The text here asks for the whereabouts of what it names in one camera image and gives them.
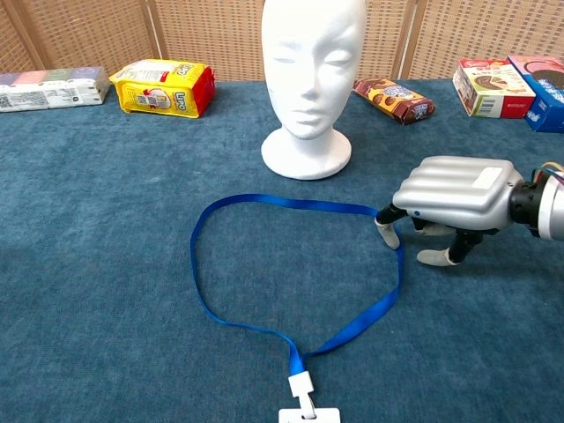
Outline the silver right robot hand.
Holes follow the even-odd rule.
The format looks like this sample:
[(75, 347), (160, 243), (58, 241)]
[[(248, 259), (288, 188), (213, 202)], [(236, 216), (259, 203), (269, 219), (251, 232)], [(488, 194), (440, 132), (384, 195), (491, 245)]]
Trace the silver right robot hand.
[(424, 158), (377, 212), (375, 224), (384, 242), (397, 249), (393, 223), (406, 216), (420, 234), (455, 235), (443, 250), (424, 249), (423, 264), (460, 264), (485, 234), (496, 234), (511, 223), (509, 200), (524, 178), (508, 160), (439, 155)]

